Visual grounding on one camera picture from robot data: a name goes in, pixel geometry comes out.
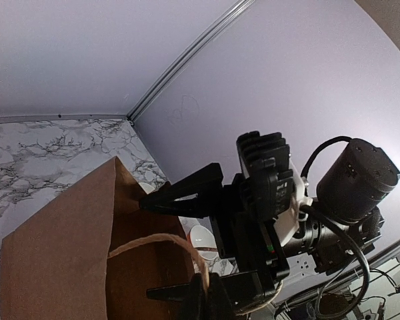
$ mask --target metal trim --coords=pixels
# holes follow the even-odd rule
[[[124,115],[22,115],[0,117],[0,123],[30,122],[30,121],[60,121],[86,119],[126,119]]]
[[[182,68],[191,60],[206,44],[212,41],[216,36],[222,33],[228,26],[245,12],[255,0],[240,0],[209,28],[207,28],[194,42],[182,52],[182,54],[166,69],[166,71],[154,82],[148,91],[142,96],[135,107],[127,114],[130,121],[135,122],[150,104],[166,88],[169,82],[182,70]]]

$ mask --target marble countertop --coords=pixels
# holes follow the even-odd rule
[[[4,236],[74,182],[118,156],[139,181],[158,187],[165,176],[127,121],[36,121],[0,124],[0,246]],[[200,221],[181,218],[185,232]],[[227,260],[209,262],[228,274]]]

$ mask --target black plastic part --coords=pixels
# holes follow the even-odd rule
[[[400,171],[381,148],[352,139],[317,185],[321,210],[336,222],[362,220],[393,190]]]
[[[339,224],[339,228],[363,248],[364,254],[368,254],[375,248],[373,242],[381,236],[383,223],[384,219],[376,207],[356,225]],[[287,257],[302,253],[312,255],[316,264],[315,271],[327,275],[341,270],[350,260],[352,256],[347,253],[348,249],[341,244],[336,234],[311,216],[306,221],[304,237],[294,237],[284,247]]]
[[[227,292],[216,273],[210,273],[207,297],[200,274],[195,274],[187,288],[177,320],[236,320]]]
[[[258,221],[276,219],[290,205],[293,172],[289,169],[289,145],[281,133],[260,136],[258,131],[246,133],[237,140],[244,188],[252,193],[255,210],[252,218]]]
[[[222,180],[221,166],[211,163],[166,191],[154,192],[142,198],[139,206],[166,215],[208,217],[211,210],[216,210],[221,202]]]
[[[253,301],[264,301],[261,283],[256,273],[238,273],[225,277],[220,277],[216,273],[209,275],[210,286],[207,302],[205,301],[200,274],[195,274],[190,283],[149,289],[147,290],[147,297],[160,301],[183,302],[180,315],[190,315],[196,312],[205,316],[207,312],[204,313],[204,310],[209,309],[214,310],[211,314],[222,316],[222,318],[210,319],[231,319],[224,317],[224,315],[232,316],[234,313],[241,313]],[[202,309],[199,307],[200,304],[207,306]]]
[[[210,216],[219,255],[234,257],[241,272],[230,278],[238,279],[237,283],[223,280],[232,306],[249,310],[269,299],[278,282],[289,274],[273,224],[277,215],[289,208],[293,173],[289,146],[280,133],[263,137],[249,133],[237,140],[237,147],[244,174],[236,175],[231,185],[222,186],[221,168],[213,163],[146,196],[140,206],[168,215]],[[179,290],[181,287],[170,292],[149,291],[148,296],[181,298]]]
[[[299,229],[298,231],[293,235],[295,239],[302,239],[305,237],[305,232],[307,231],[307,220],[306,220],[307,215],[304,214],[304,212],[299,212],[298,213],[298,220],[299,220]]]

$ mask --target paper bag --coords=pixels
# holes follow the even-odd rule
[[[178,218],[140,210],[144,195],[114,158],[4,238],[2,320],[174,319],[177,303],[148,300],[145,291],[189,282],[186,252],[152,243],[107,259],[139,237],[185,236]]]

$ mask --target white wall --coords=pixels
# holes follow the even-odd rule
[[[0,0],[0,117],[125,115],[236,0]]]
[[[298,168],[321,142],[362,137],[400,169],[400,51],[354,1],[254,3],[202,50],[136,121],[171,181],[220,162],[239,171],[235,141],[245,132],[283,132]],[[344,144],[321,154],[314,189]],[[380,250],[400,239],[400,184],[382,202]],[[322,281],[305,278],[282,298]]]

